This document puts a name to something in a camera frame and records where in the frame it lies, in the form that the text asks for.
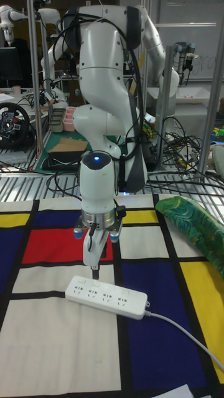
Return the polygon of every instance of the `electronics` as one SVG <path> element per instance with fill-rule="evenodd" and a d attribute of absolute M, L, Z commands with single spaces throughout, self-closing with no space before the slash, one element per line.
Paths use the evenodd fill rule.
<path fill-rule="evenodd" d="M 143 318 L 149 306 L 145 293 L 80 276 L 71 280 L 65 297 L 79 304 L 137 320 Z"/>
<path fill-rule="evenodd" d="M 24 108 L 11 102 L 2 102 L 0 114 L 0 148 L 10 149 L 21 145 L 29 130 L 29 117 Z"/>
<path fill-rule="evenodd" d="M 22 80 L 19 56 L 15 47 L 0 48 L 0 81 Z"/>

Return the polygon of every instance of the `power outlet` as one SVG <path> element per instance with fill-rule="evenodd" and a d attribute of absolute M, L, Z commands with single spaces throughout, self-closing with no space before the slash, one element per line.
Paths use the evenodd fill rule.
<path fill-rule="evenodd" d="M 65 297 L 79 304 L 133 319 L 142 319 L 148 306 L 145 293 L 79 276 L 71 280 Z"/>

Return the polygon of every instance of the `gaming steering wheel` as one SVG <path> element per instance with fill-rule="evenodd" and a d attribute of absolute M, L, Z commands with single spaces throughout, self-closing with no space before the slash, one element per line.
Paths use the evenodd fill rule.
<path fill-rule="evenodd" d="M 20 105 L 3 102 L 0 104 L 0 114 L 0 148 L 10 149 L 22 144 L 29 129 L 26 111 Z"/>

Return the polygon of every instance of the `green patterned cloth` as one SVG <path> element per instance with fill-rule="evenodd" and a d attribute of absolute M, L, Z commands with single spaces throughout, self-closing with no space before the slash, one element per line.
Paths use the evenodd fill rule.
<path fill-rule="evenodd" d="M 163 199 L 157 203 L 156 210 L 189 238 L 224 280 L 224 225 L 194 199 Z"/>

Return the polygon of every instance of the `tablecloth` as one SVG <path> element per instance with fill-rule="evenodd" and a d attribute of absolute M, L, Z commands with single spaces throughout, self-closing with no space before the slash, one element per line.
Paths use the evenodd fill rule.
<path fill-rule="evenodd" d="M 186 328 L 224 363 L 224 283 L 155 210 L 168 195 L 118 197 L 120 240 L 100 280 L 145 292 L 150 310 Z M 75 198 L 0 204 L 0 397 L 153 397 L 188 384 L 224 396 L 224 373 L 174 326 L 69 302 L 74 275 L 91 278 L 73 227 Z"/>

